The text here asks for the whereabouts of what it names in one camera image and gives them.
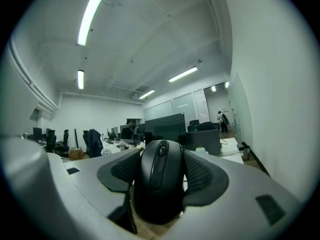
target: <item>person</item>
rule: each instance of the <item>person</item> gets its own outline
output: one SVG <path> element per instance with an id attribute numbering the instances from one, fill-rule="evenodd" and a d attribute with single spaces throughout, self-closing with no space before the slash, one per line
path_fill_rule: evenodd
<path id="1" fill-rule="evenodd" d="M 226 115 L 221 113 L 221 111 L 218 112 L 218 116 L 217 116 L 217 119 L 218 119 L 218 123 L 220 124 L 220 127 L 221 127 L 221 132 L 224 134 L 224 133 L 228 133 L 228 128 L 227 128 L 227 124 L 225 122 L 225 119 L 227 119 Z"/>
<path id="2" fill-rule="evenodd" d="M 135 131 L 135 128 L 136 128 L 136 124 L 135 124 L 132 120 L 130 120 L 130 121 L 127 123 L 127 126 L 129 126 L 129 128 L 130 128 L 130 130 L 131 130 L 131 132 L 132 132 L 132 134 L 133 134 L 134 131 Z"/>

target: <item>cardboard box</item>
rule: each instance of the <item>cardboard box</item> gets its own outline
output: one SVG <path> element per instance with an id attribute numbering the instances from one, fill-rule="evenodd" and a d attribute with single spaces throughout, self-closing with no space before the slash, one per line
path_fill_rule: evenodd
<path id="1" fill-rule="evenodd" d="M 71 160 L 81 160 L 84 158 L 84 152 L 81 148 L 71 148 L 69 150 L 68 158 Z"/>

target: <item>ceiling light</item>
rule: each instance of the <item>ceiling light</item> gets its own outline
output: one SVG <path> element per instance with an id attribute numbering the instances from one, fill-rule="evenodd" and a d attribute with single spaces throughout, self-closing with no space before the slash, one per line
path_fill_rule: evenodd
<path id="1" fill-rule="evenodd" d="M 78 70 L 78 87 L 79 89 L 84 89 L 84 78 L 85 72 L 83 70 Z"/>
<path id="2" fill-rule="evenodd" d="M 169 82 L 172 83 L 173 81 L 176 81 L 177 79 L 182 78 L 182 77 L 184 77 L 184 76 L 186 76 L 186 75 L 189 75 L 190 73 L 195 72 L 195 71 L 197 71 L 197 70 L 198 70 L 198 69 L 197 69 L 197 67 L 195 66 L 195 67 L 187 70 L 186 72 L 183 72 L 182 74 L 179 74 L 179 75 L 175 76 L 174 78 L 171 78 L 171 79 L 169 80 Z"/>
<path id="3" fill-rule="evenodd" d="M 81 22 L 79 37 L 78 37 L 78 44 L 81 46 L 86 45 L 91 22 L 95 16 L 95 13 L 97 11 L 97 8 L 100 2 L 101 0 L 90 0 L 88 2 L 88 5 L 86 6 L 86 9 L 82 18 L 82 22 Z"/>
<path id="4" fill-rule="evenodd" d="M 142 95 L 139 99 L 143 99 L 154 92 L 155 92 L 155 90 L 151 90 L 151 91 L 147 92 L 146 94 Z"/>

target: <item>computer mouse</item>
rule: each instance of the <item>computer mouse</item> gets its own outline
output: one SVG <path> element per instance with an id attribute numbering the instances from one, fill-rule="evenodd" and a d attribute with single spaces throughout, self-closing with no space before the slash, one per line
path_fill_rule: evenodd
<path id="1" fill-rule="evenodd" d="M 165 224 L 182 211 L 183 149 L 171 140 L 150 142 L 136 170 L 133 207 L 144 221 Z"/>

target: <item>backpack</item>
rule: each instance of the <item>backpack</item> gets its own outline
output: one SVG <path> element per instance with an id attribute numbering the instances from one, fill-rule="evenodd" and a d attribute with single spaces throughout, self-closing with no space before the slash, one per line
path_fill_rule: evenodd
<path id="1" fill-rule="evenodd" d="M 223 121 L 225 122 L 225 124 L 228 126 L 230 123 L 229 123 L 229 120 L 227 118 L 227 116 L 225 114 L 222 114 L 222 119 Z"/>

